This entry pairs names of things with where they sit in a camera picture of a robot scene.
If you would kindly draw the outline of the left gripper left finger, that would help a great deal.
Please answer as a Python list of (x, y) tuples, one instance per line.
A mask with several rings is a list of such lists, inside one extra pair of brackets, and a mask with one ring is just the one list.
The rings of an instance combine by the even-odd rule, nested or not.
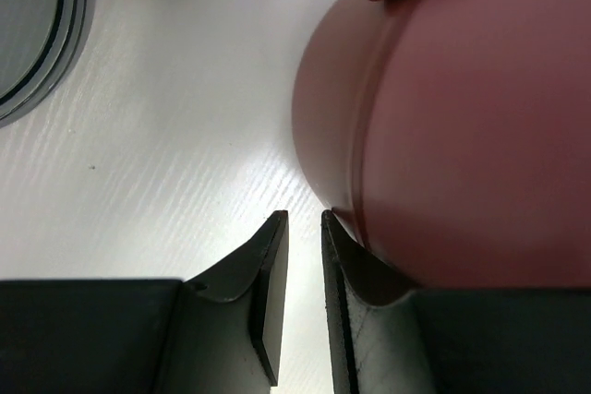
[(267, 393), (278, 383), (288, 214), (198, 276), (3, 281), (5, 393)]

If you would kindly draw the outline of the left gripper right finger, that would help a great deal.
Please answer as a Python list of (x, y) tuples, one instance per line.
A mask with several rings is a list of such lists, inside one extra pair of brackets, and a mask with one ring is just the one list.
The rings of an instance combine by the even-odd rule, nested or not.
[(330, 211), (321, 251), (337, 393), (586, 393), (590, 292), (423, 289)]

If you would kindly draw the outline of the pink steel-lined pot with handles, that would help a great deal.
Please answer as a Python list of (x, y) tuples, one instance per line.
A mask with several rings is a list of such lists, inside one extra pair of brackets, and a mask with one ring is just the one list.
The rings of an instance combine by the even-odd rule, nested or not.
[(370, 247), (425, 286), (590, 283), (590, 0), (420, 0), (364, 150)]

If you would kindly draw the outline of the grey transparent lid with handles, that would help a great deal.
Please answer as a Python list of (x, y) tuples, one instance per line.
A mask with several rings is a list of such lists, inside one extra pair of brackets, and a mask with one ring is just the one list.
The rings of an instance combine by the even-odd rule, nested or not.
[(76, 63), (92, 0), (1, 0), (1, 124), (38, 106)]

